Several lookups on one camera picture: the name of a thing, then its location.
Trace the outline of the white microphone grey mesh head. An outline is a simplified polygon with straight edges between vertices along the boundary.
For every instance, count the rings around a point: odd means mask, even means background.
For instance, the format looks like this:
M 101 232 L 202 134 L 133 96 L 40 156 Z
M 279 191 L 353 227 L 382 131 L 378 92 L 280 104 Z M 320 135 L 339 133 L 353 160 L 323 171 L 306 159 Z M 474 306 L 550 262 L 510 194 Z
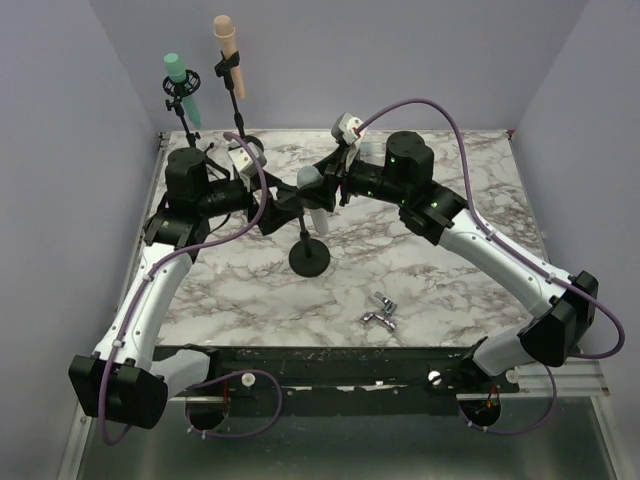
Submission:
M 328 217 L 323 206 L 323 176 L 314 166 L 304 166 L 297 173 L 298 197 L 309 211 L 312 223 L 319 236 L 329 233 Z

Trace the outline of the black round-base microphone stand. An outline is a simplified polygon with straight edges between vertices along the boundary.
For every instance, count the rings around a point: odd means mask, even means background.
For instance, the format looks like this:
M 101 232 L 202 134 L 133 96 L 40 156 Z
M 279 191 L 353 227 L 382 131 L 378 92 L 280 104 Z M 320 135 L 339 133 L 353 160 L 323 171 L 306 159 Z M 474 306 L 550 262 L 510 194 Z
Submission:
M 299 207 L 299 240 L 289 251 L 289 265 L 299 276 L 313 278 L 321 275 L 329 266 L 331 255 L 328 247 L 321 240 L 312 238 L 304 220 L 305 211 L 308 210 L 316 233 L 326 236 L 329 233 L 328 218 L 321 208 L 312 208 L 303 200 L 296 201 Z

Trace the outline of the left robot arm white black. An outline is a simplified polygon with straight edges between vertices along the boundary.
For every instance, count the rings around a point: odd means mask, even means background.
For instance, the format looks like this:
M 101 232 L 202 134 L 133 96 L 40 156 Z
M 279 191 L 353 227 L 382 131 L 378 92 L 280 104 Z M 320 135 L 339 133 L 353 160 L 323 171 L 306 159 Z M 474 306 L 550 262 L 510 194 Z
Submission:
M 88 416 L 102 424 L 153 428 L 166 404 L 192 387 L 214 393 L 222 380 L 213 355 L 183 347 L 157 361 L 156 341 L 178 287 L 209 236 L 210 219 L 243 211 L 251 226 L 265 219 L 268 200 L 256 200 L 275 185 L 255 145 L 228 152 L 235 177 L 212 181 L 207 154 L 195 147 L 171 152 L 165 168 L 164 202 L 144 229 L 140 265 L 112 325 L 88 356 L 77 355 L 69 378 Z

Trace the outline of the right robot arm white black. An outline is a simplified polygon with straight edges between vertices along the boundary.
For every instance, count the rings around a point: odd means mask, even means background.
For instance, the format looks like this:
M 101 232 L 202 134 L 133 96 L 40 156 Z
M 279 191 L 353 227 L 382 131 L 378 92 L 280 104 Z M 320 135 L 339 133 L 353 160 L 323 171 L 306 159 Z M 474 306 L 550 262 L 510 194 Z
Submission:
M 533 362 L 562 366 L 591 326 L 597 280 L 554 267 L 533 255 L 472 212 L 466 199 L 433 179 L 435 154 L 409 131 L 391 134 L 383 165 L 360 160 L 357 145 L 341 145 L 330 156 L 297 173 L 298 196 L 309 209 L 331 212 L 352 196 L 395 204 L 415 235 L 452 252 L 509 291 L 531 321 L 478 341 L 460 367 L 460 379 L 480 392 L 496 376 Z

